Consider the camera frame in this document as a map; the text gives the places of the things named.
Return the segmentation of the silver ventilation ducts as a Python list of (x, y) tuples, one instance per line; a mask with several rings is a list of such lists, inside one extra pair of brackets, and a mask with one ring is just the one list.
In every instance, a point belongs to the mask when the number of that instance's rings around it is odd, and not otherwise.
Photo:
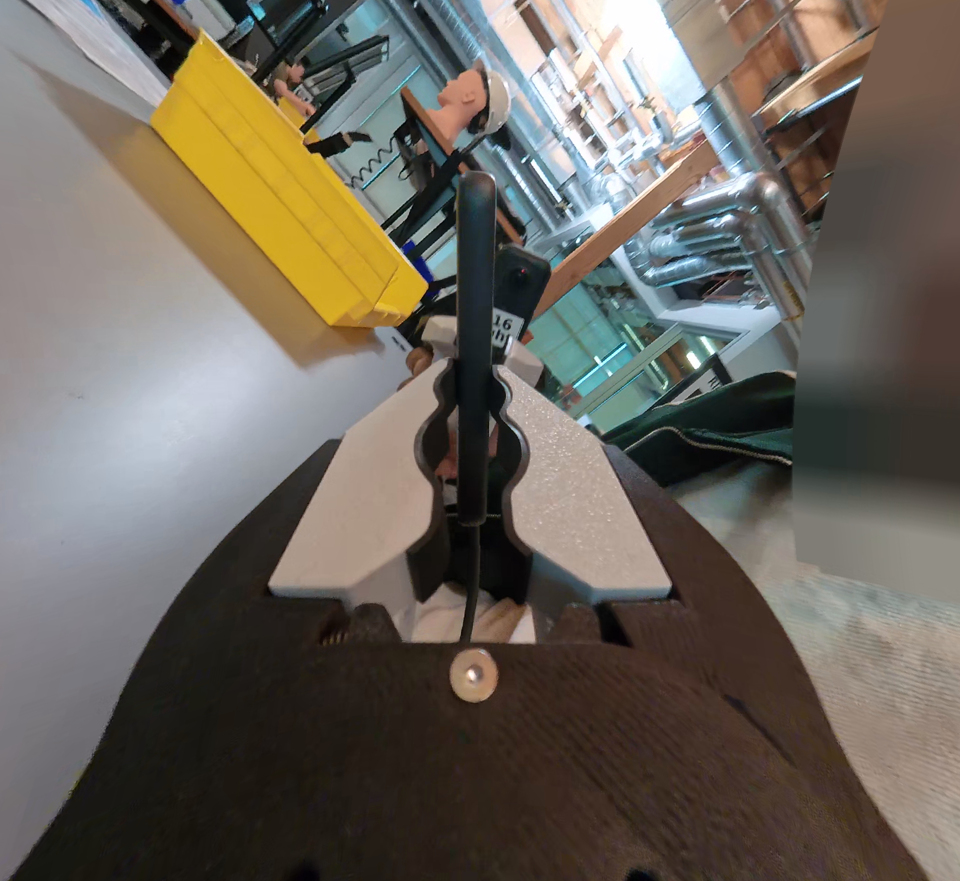
[(659, 212), (641, 247), (642, 283), (667, 289), (750, 275), (781, 323), (799, 330), (811, 275), (810, 228), (765, 172), (697, 191)]

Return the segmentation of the wooden beam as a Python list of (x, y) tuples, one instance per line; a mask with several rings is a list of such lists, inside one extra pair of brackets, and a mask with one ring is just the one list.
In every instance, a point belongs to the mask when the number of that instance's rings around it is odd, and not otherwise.
[(686, 192), (695, 188), (719, 160), (712, 145), (703, 141), (669, 167), (642, 193), (597, 230), (556, 267), (533, 314), (536, 319), (581, 283), (602, 262), (648, 226), (654, 218)]

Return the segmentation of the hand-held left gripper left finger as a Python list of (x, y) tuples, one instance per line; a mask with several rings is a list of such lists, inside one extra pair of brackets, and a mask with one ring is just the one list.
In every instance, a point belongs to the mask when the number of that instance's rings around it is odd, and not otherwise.
[(286, 598), (427, 600), (450, 538), (436, 466), (449, 450), (453, 362), (441, 359), (347, 430), (270, 576)]

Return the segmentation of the white blue printed paper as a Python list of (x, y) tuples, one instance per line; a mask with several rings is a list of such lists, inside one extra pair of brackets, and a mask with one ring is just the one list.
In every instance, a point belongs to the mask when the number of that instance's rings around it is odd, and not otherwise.
[(94, 65), (158, 107), (170, 83), (97, 0), (22, 0), (61, 31)]

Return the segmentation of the yellow plastic bin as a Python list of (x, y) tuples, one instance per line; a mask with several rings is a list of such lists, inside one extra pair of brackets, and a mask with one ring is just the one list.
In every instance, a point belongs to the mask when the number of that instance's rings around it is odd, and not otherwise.
[(329, 326), (396, 327), (421, 302), (425, 278), (205, 31), (150, 125)]

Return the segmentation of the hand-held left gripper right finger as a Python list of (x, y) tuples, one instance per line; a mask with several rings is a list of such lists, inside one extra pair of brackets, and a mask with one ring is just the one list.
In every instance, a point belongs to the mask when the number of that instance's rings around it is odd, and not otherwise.
[(666, 599), (673, 587), (600, 439), (504, 365), (498, 454), (519, 461), (501, 519), (531, 562), (528, 604)]

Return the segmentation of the mannequin head white helmet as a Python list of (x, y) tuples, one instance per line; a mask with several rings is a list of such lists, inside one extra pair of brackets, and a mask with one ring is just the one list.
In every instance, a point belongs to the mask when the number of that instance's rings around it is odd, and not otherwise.
[(445, 84), (438, 93), (438, 107), (429, 116), (450, 145), (467, 134), (507, 151), (511, 146), (507, 129), (511, 108), (512, 95), (504, 78), (476, 60)]

